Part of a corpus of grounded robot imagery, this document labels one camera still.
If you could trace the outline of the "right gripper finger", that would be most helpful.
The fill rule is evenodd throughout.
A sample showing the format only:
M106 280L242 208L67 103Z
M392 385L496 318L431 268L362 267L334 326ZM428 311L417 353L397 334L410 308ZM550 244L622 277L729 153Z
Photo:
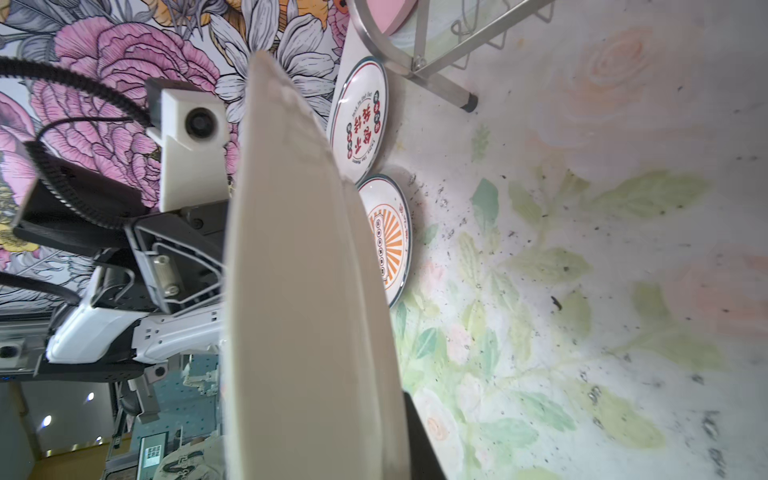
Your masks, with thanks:
M413 480L446 480L411 395L404 391L410 471Z

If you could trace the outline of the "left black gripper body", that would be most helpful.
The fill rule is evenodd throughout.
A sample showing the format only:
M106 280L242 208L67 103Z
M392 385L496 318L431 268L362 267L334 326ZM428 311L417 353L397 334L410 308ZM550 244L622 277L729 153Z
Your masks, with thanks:
M152 213L138 190L54 160L75 192L102 213L126 218L121 231L78 216L40 180L26 194L12 230L21 239L90 258L96 308L177 314L218 299L224 273L226 200Z

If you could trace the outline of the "cream plate floral pattern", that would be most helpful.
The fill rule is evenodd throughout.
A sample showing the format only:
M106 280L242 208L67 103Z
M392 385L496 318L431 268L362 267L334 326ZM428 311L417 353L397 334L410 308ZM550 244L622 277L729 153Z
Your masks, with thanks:
M231 479L407 479L407 421L372 233L268 53L248 64L221 351Z

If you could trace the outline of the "white plate orange sunburst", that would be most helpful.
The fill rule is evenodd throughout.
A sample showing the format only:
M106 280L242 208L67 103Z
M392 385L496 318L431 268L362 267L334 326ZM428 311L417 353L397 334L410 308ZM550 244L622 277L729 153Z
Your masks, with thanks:
M386 175L358 188L374 236L376 258L389 307L402 295L411 264L412 224L405 195Z

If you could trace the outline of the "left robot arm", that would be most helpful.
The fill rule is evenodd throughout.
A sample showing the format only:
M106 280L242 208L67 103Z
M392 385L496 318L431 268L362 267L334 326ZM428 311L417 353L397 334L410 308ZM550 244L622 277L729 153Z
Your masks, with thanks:
M220 336L225 200L167 212L146 209L137 190L54 156L43 161L11 231L87 267L83 290L46 280L33 257L1 273L12 291L51 298L31 374L40 380L115 382Z

